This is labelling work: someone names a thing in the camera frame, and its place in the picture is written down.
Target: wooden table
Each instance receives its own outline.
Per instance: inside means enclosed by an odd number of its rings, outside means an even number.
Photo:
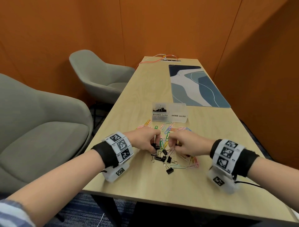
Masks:
[[[137,68],[87,150],[113,132],[133,130],[151,119],[153,102],[173,102],[169,64],[172,63],[158,61],[141,64]],[[181,63],[175,64],[201,66],[197,59],[181,59]],[[231,108],[187,106],[187,109],[187,122],[175,123],[174,127],[186,126],[193,132],[212,139],[231,139],[263,157]],[[151,125],[160,127],[161,123],[153,122]],[[184,160],[175,159],[184,164]],[[220,191],[207,178],[211,158],[201,156],[198,160],[198,169],[175,169],[168,175],[161,162],[151,162],[149,152],[138,152],[135,149],[130,168],[122,177],[114,183],[109,183],[100,173],[83,191],[93,195],[198,209],[256,220],[296,222],[290,209],[264,189],[241,184],[240,190],[232,195]],[[240,176],[238,180],[251,182],[248,178]]]

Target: wrist-mounted device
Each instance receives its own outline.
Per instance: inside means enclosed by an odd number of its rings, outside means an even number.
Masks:
[[[100,154],[105,164],[102,171],[105,179],[113,182],[129,168],[126,162],[133,156],[133,148],[129,139],[121,132],[113,133],[102,141],[92,149]]]
[[[208,177],[225,192],[232,194],[238,189],[237,175],[246,177],[259,155],[243,145],[230,140],[217,140],[211,149],[212,166]]]

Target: clear plastic box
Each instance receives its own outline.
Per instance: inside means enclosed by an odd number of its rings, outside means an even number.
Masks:
[[[185,123],[188,118],[185,103],[153,102],[152,110],[152,121]]]

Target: power strip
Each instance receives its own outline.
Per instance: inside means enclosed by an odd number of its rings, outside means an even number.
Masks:
[[[161,61],[181,62],[181,60],[161,59]]]

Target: chair seat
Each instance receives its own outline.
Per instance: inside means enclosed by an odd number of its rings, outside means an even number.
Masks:
[[[128,83],[113,83],[113,84],[109,84],[108,87],[113,87],[119,90],[120,92],[122,92],[125,89],[127,84]]]
[[[72,158],[88,134],[89,128],[86,125],[44,123],[5,148],[0,154],[0,165],[15,178],[32,182]]]

